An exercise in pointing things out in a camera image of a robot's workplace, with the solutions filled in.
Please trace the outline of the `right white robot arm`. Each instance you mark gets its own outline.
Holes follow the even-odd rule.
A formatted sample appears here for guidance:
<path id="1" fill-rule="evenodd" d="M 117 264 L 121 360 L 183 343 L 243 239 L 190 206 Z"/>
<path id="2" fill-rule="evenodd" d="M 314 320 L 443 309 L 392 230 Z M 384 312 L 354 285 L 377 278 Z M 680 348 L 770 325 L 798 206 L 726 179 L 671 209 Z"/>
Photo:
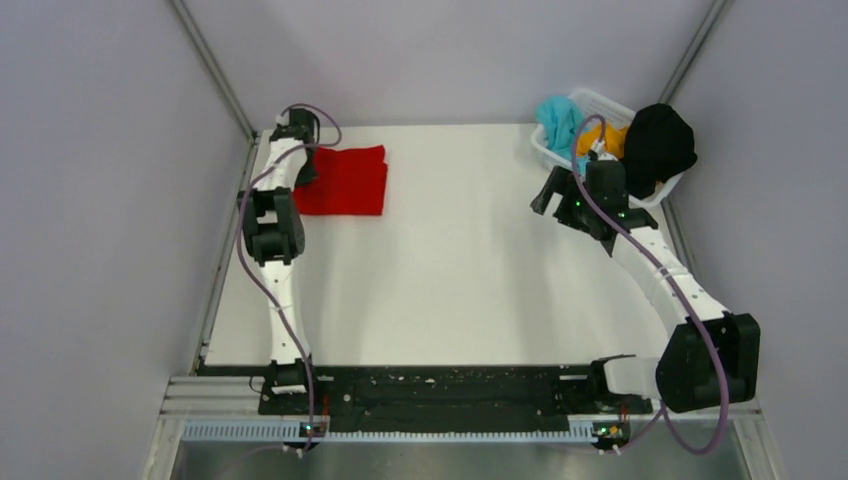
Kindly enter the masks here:
<path id="1" fill-rule="evenodd" d="M 714 299 L 680 262 L 655 218 L 633 208 L 625 170 L 614 160 L 592 161 L 585 176 L 554 167 L 530 207 L 544 214 L 554 196 L 561 225 L 597 241 L 639 287 L 662 321 L 667 342 L 649 356 L 621 354 L 591 364 L 589 404 L 612 412 L 627 395 L 661 401 L 674 413 L 754 399 L 761 328 Z"/>

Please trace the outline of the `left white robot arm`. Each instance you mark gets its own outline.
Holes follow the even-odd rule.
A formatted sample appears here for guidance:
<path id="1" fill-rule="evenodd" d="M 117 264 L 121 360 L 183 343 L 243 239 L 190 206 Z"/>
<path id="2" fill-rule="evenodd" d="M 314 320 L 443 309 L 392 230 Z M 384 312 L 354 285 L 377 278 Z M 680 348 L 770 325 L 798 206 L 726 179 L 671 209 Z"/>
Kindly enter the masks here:
<path id="1" fill-rule="evenodd" d="M 264 388 L 282 395 L 297 413 L 319 404 L 320 386 L 309 379 L 308 343 L 298 338 L 294 261 L 305 250 L 305 229 L 295 189 L 315 178 L 315 113 L 304 104 L 286 108 L 268 137 L 268 155 L 258 175 L 238 196 L 241 238 L 237 254 L 248 277 L 266 298 L 270 361 Z"/>

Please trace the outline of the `red t shirt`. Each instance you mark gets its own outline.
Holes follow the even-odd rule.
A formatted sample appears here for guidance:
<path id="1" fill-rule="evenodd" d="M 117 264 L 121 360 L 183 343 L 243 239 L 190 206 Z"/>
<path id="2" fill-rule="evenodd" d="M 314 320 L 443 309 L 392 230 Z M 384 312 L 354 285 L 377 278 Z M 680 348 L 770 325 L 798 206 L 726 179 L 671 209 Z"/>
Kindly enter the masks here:
<path id="1" fill-rule="evenodd" d="M 311 216 L 381 216 L 388 164 L 383 145 L 334 150 L 314 156 L 317 178 L 294 190 L 300 214 Z"/>

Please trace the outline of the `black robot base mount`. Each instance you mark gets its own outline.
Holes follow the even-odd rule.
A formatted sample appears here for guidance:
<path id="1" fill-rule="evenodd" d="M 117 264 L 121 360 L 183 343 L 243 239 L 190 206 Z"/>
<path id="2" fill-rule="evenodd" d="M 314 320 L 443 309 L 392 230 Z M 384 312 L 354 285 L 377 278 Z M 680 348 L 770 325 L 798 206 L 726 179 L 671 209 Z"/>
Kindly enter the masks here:
<path id="1" fill-rule="evenodd" d="M 261 415 L 305 415 L 332 433 L 564 432 L 574 415 L 648 414 L 610 394 L 588 365 L 318 366 L 314 392 L 264 388 Z"/>

